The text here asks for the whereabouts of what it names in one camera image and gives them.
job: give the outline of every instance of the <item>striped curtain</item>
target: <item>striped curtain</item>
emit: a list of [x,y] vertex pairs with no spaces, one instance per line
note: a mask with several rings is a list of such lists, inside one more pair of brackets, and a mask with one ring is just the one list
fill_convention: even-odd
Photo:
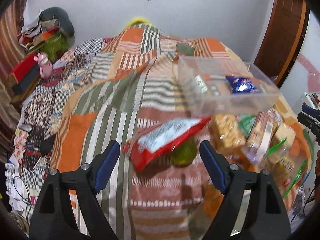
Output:
[[19,114],[9,104],[12,94],[6,87],[5,77],[25,56],[17,35],[23,26],[23,11],[27,0],[14,0],[0,20],[0,161],[5,161]]

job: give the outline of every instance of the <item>plastic storage box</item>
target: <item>plastic storage box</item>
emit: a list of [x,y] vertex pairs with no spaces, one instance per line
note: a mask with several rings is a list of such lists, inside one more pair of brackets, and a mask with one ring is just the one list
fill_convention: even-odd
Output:
[[[226,75],[250,77],[261,93],[231,94]],[[257,114],[279,98],[278,87],[253,64],[201,57],[179,57],[178,82],[192,116]]]

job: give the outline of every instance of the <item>green plastic wrapper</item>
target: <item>green plastic wrapper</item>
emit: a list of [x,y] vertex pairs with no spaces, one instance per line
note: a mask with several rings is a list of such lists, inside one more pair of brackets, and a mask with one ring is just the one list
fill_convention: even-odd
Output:
[[196,156],[197,144],[194,137],[185,141],[170,154],[172,163],[175,166],[187,166],[193,162]]
[[242,114],[237,116],[238,126],[243,135],[248,138],[256,117],[254,115]]

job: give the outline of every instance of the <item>blue snack packet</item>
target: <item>blue snack packet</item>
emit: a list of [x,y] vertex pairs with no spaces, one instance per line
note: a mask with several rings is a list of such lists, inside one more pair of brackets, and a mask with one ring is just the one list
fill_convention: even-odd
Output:
[[232,87],[232,94],[237,93],[261,93],[259,89],[255,87],[250,78],[246,77],[234,77],[234,76],[226,76]]

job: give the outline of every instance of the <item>snack package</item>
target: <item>snack package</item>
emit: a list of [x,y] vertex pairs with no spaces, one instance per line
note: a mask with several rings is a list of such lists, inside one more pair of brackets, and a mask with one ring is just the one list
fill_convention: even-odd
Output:
[[225,156],[233,154],[245,144],[244,135],[233,114],[214,115],[209,123],[209,131],[213,137],[212,145]]
[[271,173],[282,197],[286,197],[292,187],[302,179],[307,161],[302,157],[284,155],[273,167]]
[[237,93],[261,93],[260,90],[247,77],[226,76],[232,87],[232,94]]
[[295,137],[296,132],[289,125],[282,123],[271,141],[271,146],[280,143],[283,139],[286,138],[286,141],[284,142],[284,147],[290,148],[293,144]]
[[248,138],[256,117],[254,115],[242,114],[237,116],[236,119],[238,121],[239,129],[241,130],[243,135]]
[[274,108],[271,108],[268,112],[267,112],[271,117],[274,118],[275,121],[275,125],[274,125],[274,130],[273,132],[275,133],[276,130],[278,129],[278,127],[282,124],[283,120],[281,115],[278,113],[278,111]]
[[195,77],[195,81],[196,81],[198,87],[201,89],[202,93],[207,92],[208,87],[207,87],[207,85],[205,84],[204,80],[202,79],[202,77],[200,75],[197,75]]
[[252,164],[258,164],[265,156],[273,132],[274,119],[265,112],[259,112],[247,143],[242,152]]
[[196,140],[194,137],[191,137],[182,145],[175,148],[172,153],[170,153],[170,158],[173,165],[184,167],[193,162],[197,156],[197,153],[198,149]]
[[289,153],[289,148],[284,145],[287,138],[283,139],[280,143],[271,147],[266,154],[266,157],[272,165],[275,165],[280,161],[280,159]]
[[207,118],[175,118],[151,127],[124,144],[136,169],[142,171],[155,158],[166,155],[194,136],[210,121]]

